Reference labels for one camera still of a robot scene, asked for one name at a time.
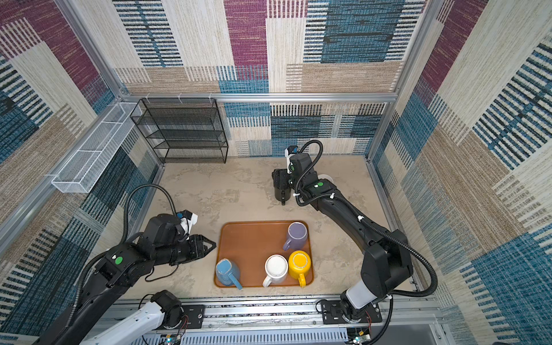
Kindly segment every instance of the patterned wall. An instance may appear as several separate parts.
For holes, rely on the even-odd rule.
[[[53,0],[0,2],[0,223],[113,98]]]
[[[552,343],[550,18],[446,0],[374,160],[458,344]]]
[[[71,303],[84,264],[120,241],[128,194],[151,183],[157,170],[148,144],[133,129],[89,194],[55,192],[0,261],[0,332],[44,332]],[[142,189],[132,197],[130,228],[146,194]]]
[[[325,155],[368,153],[385,103],[224,103],[219,104],[229,156],[283,156],[290,145],[311,139]],[[311,154],[318,147],[309,147]]]
[[[389,92],[424,0],[75,0],[133,93]]]

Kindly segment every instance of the black mesh organizer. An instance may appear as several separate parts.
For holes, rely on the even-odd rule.
[[[142,115],[131,118],[162,163],[226,163],[228,141],[216,100],[142,98],[136,107]]]

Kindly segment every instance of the mesh shelf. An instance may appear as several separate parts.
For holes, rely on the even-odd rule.
[[[209,98],[141,99],[131,116],[163,163],[225,163],[228,143]]]
[[[62,193],[90,193],[134,126],[134,103],[118,103],[61,168],[52,184]]]

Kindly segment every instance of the brown tray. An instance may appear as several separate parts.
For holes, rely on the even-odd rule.
[[[218,263],[222,259],[234,261],[240,269],[240,284],[244,288],[261,288],[267,274],[264,271],[264,263],[269,256],[280,254],[289,259],[295,250],[283,250],[288,226],[299,221],[307,227],[307,242],[301,249],[305,251],[312,260],[310,251],[309,226],[300,220],[274,220],[274,221],[243,221],[230,222],[222,226],[220,240],[217,247],[219,254],[216,257]],[[215,274],[215,285],[219,288],[233,288],[235,286],[223,285]],[[305,277],[307,285],[314,280],[314,265],[311,262],[311,269]],[[287,276],[280,284],[270,286],[299,286],[299,281]]]

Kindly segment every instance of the white wire basket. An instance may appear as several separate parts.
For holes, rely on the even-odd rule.
[[[62,193],[90,193],[140,116],[136,103],[118,103],[61,168],[52,184]]]

